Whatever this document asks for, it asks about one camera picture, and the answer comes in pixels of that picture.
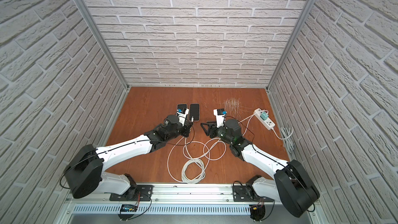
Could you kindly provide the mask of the green-cased smartphone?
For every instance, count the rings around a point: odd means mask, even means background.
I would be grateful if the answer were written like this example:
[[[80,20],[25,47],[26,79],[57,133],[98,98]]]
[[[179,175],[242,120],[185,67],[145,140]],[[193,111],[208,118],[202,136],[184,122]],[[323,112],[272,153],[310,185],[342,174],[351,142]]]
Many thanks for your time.
[[[177,113],[179,114],[185,114],[187,109],[187,104],[178,104],[177,105]]]

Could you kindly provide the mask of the pink-cased smartphone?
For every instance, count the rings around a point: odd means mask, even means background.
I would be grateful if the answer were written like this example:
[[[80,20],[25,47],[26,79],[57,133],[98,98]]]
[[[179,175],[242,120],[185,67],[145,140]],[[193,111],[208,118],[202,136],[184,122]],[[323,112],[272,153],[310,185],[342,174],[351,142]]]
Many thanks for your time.
[[[190,104],[189,120],[196,122],[200,120],[200,105],[199,103]]]

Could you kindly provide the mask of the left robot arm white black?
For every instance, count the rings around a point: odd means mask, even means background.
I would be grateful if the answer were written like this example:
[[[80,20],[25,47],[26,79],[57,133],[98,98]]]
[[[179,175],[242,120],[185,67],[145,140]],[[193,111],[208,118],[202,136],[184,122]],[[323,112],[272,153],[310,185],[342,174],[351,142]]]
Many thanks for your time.
[[[86,145],[74,156],[63,177],[75,199],[95,193],[134,195],[136,183],[128,174],[118,175],[106,170],[130,158],[155,152],[179,136],[187,138],[193,122],[184,117],[168,115],[164,122],[132,140],[95,148]]]

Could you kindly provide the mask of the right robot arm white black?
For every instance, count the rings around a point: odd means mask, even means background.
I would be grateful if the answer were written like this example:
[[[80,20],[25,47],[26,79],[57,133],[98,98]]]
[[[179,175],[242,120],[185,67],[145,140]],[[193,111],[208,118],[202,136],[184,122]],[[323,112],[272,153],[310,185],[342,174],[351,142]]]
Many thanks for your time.
[[[258,148],[243,136],[238,120],[228,119],[223,125],[208,121],[201,123],[201,127],[210,138],[219,138],[228,144],[235,157],[272,178],[260,176],[249,184],[258,197],[281,202],[295,217],[301,217],[320,198],[315,183],[300,162],[279,159]]]

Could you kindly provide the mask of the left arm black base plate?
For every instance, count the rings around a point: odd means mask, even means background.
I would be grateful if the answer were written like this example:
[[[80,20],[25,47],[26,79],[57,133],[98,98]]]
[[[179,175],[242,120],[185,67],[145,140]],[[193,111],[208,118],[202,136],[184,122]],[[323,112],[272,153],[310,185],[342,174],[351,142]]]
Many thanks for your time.
[[[110,201],[150,201],[154,185],[138,185],[129,174],[124,174],[130,183],[130,188],[121,195],[111,194]]]

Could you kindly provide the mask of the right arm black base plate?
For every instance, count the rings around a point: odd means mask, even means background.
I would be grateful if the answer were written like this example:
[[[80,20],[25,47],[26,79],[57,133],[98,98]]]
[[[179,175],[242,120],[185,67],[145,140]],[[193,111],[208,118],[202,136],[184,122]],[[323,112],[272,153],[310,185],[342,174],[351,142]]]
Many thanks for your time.
[[[272,202],[273,199],[268,197],[260,197],[254,190],[254,183],[258,179],[264,179],[264,177],[260,175],[256,175],[252,177],[245,184],[242,184],[240,181],[235,181],[232,184],[232,192],[233,192],[233,201],[234,202],[259,202],[260,200],[264,200],[265,202]]]

